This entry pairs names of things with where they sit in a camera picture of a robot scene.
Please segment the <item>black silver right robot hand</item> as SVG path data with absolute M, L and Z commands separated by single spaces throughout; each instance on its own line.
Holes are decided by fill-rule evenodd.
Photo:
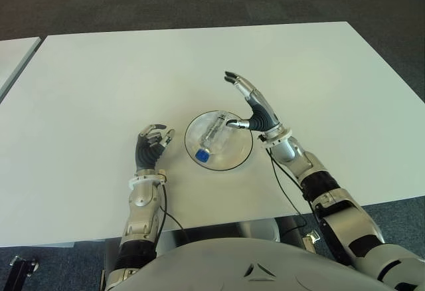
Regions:
M 250 118 L 245 120 L 231 119 L 226 122 L 226 126 L 260 132 L 259 139 L 265 142 L 268 139 L 268 133 L 281 126 L 277 115 L 262 93 L 249 80 L 233 72 L 225 71 L 224 73 L 224 79 L 243 95 L 252 110 Z

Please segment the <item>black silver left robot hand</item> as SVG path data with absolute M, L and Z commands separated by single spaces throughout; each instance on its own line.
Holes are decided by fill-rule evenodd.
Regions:
M 144 170 L 155 170 L 159 158 L 175 136 L 174 129 L 163 134 L 162 131 L 166 128 L 167 126 L 163 124 L 150 124 L 138 133 L 135 147 L 137 173 Z

